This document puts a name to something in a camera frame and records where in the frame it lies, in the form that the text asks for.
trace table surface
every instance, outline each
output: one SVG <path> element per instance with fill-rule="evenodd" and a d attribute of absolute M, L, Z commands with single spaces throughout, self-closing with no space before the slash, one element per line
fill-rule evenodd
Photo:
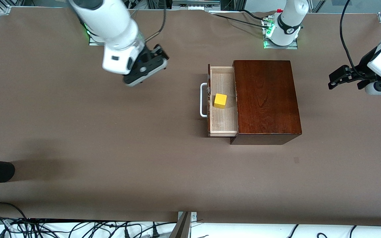
<path fill-rule="evenodd" d="M 241 13 L 231 17 L 254 22 Z M 162 11 L 138 11 L 144 35 Z M 167 69 L 129 88 L 101 67 L 69 9 L 13 8 L 0 18 L 0 201 L 28 217 L 381 225 L 381 96 L 328 90 L 348 63 L 339 15 L 308 14 L 299 50 L 263 49 L 257 27 L 203 11 L 168 11 Z M 376 15 L 347 15 L 354 61 L 377 45 Z M 302 136 L 283 146 L 207 137 L 199 85 L 207 64 L 290 60 Z M 10 208 L 0 215 L 18 216 Z"/>

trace brown wooden box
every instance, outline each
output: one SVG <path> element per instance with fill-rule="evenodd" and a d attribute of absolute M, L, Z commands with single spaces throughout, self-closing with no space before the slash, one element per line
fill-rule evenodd
<path fill-rule="evenodd" d="M 216 93 L 227 95 L 225 109 L 213 107 Z M 231 144 L 282 145 L 301 135 L 290 61 L 208 65 L 207 122 L 210 137 Z"/>

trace drawer front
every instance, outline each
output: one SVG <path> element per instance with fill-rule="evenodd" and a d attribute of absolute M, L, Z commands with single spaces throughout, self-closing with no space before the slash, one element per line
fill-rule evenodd
<path fill-rule="evenodd" d="M 217 93 L 227 95 L 226 108 L 213 106 Z M 234 137 L 237 134 L 236 87 L 232 66 L 208 65 L 207 124 L 210 137 Z"/>

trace drawer handle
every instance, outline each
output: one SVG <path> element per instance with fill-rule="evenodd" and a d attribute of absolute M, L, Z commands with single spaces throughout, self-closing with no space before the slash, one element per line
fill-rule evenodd
<path fill-rule="evenodd" d="M 201 89 L 201 93 L 199 94 L 199 114 L 200 114 L 202 117 L 206 118 L 207 115 L 204 115 L 204 114 L 202 113 L 202 87 L 204 87 L 204 86 L 208 86 L 208 83 L 201 83 L 201 87 L 200 87 L 200 89 Z"/>

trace brown table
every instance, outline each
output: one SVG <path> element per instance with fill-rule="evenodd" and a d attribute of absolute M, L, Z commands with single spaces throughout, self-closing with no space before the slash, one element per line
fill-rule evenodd
<path fill-rule="evenodd" d="M 242 14 L 230 14 L 243 17 Z M 139 11 L 148 36 L 162 11 Z M 339 15 L 310 14 L 299 50 L 265 50 L 260 29 L 203 11 L 169 11 L 168 67 L 129 88 L 101 67 L 69 9 L 13 8 L 0 18 L 0 160 L 15 182 L 0 201 L 29 217 L 381 225 L 381 96 L 330 91 L 348 63 Z M 381 39 L 376 15 L 345 17 L 354 61 Z M 207 64 L 290 60 L 302 136 L 284 146 L 208 138 L 199 116 Z M 10 208 L 0 215 L 18 216 Z"/>

